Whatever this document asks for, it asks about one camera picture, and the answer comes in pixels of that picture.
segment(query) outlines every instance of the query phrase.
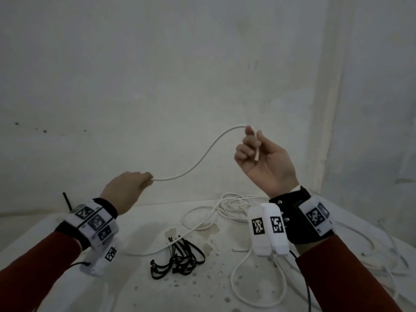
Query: hand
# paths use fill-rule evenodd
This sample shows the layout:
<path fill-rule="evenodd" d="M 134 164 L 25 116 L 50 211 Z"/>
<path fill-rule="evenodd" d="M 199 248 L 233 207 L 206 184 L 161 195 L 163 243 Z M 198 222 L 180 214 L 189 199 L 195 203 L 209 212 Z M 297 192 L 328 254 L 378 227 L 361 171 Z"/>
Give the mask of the hand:
<path fill-rule="evenodd" d="M 245 134 L 234 160 L 253 183 L 270 198 L 286 194 L 299 185 L 294 165 L 284 148 L 267 139 L 261 130 L 257 131 L 256 138 L 250 126 L 246 126 Z M 260 148 L 258 162 L 254 161 L 257 148 Z"/>
<path fill-rule="evenodd" d="M 153 184 L 152 178 L 149 172 L 124 172 L 106 185 L 100 198 L 110 202 L 122 215 L 137 202 L 143 190 Z"/>

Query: white wall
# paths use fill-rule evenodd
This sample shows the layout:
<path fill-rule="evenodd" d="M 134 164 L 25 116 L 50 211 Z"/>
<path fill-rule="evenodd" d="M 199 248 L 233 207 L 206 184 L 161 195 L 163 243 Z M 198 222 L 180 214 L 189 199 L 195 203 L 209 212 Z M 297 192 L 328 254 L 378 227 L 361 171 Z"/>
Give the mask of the white wall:
<path fill-rule="evenodd" d="M 64 210 L 62 191 L 81 203 L 124 171 L 175 175 L 245 123 L 286 147 L 308 185 L 326 9 L 327 0 L 1 0 L 1 210 Z M 140 204 L 256 193 L 233 162 L 242 136 L 230 133 Z"/>
<path fill-rule="evenodd" d="M 322 194 L 416 246 L 416 0 L 356 0 Z"/>

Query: wristband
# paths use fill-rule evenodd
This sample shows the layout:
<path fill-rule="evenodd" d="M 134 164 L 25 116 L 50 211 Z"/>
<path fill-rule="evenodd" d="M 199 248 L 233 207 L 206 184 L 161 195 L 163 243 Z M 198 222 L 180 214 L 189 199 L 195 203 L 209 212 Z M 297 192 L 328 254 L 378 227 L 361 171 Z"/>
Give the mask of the wristband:
<path fill-rule="evenodd" d="M 77 206 L 55 231 L 77 239 L 85 250 L 89 246 L 100 250 L 107 239 L 119 231 L 115 221 L 117 210 L 105 199 L 95 198 Z"/>
<path fill-rule="evenodd" d="M 335 235 L 330 212 L 304 187 L 273 199 L 280 208 L 288 240 L 293 244 L 308 244 Z"/>

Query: white table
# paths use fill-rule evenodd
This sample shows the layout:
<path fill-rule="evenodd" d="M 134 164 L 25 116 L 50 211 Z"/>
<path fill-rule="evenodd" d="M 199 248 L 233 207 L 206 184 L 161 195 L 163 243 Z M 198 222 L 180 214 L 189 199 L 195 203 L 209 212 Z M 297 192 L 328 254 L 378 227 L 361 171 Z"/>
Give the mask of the white table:
<path fill-rule="evenodd" d="M 386 251 L 391 247 L 391 243 L 383 231 L 325 199 L 322 201 L 337 220 L 374 237 L 377 250 L 381 252 L 377 257 L 384 264 L 393 259 L 393 255 Z M 180 224 L 181 216 L 187 211 L 200 205 L 213 206 L 215 202 L 216 200 L 206 200 L 134 207 L 126 215 L 118 218 L 118 237 L 128 241 L 129 250 L 154 250 L 166 244 L 167 231 L 170 235 L 174 231 L 181 235 L 187 231 Z M 203 209 L 195 211 L 190 215 L 189 221 L 201 219 L 205 212 Z M 46 217 L 4 249 L 0 253 L 0 267 L 7 266 L 47 236 L 61 221 L 62 216 L 63 214 L 53 214 Z M 195 268 L 196 275 L 173 275 L 170 272 L 161 280 L 153 280 L 150 276 L 150 261 L 155 259 L 156 263 L 165 264 L 169 257 L 167 250 L 148 257 L 118 256 L 101 278 L 86 276 L 78 267 L 72 267 L 56 282 L 38 311 L 99 311 L 104 287 L 108 287 L 107 303 L 112 305 L 104 311 L 257 311 L 258 309 L 239 301 L 232 293 L 229 278 L 235 265 L 245 255 L 232 252 L 231 249 L 247 249 L 250 245 L 247 225 L 220 216 L 217 217 L 216 224 L 217 226 L 214 225 L 211 229 L 193 232 L 188 236 L 188 239 L 207 255 L 206 262 Z M 369 243 L 352 231 L 337 227 L 337 233 L 355 254 L 369 248 Z M 399 240 L 397 244 L 401 254 L 411 265 L 412 274 L 415 275 L 413 263 L 416 262 L 416 250 Z M 86 252 L 82 253 L 79 259 L 85 255 Z M 304 279 L 296 272 L 293 272 L 293 276 L 298 286 L 303 289 Z M 241 295 L 252 301 L 271 302 L 282 290 L 281 277 L 272 262 L 254 255 L 237 271 L 234 282 L 239 284 L 237 289 Z M 397 277 L 396 282 L 400 294 L 416 304 L 416 279 Z M 402 309 L 416 311 L 406 299 L 400 299 Z M 266 311 L 307 311 L 307 304 L 289 288 L 283 302 Z"/>

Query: red sleeve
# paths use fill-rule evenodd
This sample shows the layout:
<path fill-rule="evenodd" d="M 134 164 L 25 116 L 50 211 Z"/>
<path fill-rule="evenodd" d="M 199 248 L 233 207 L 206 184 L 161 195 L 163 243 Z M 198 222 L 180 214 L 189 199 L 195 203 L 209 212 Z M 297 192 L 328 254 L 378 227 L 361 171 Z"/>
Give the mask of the red sleeve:
<path fill-rule="evenodd" d="M 401 311 L 338 236 L 306 251 L 296 262 L 322 312 Z"/>
<path fill-rule="evenodd" d="M 61 232 L 49 234 L 0 271 L 0 311 L 36 309 L 80 253 L 73 238 Z"/>

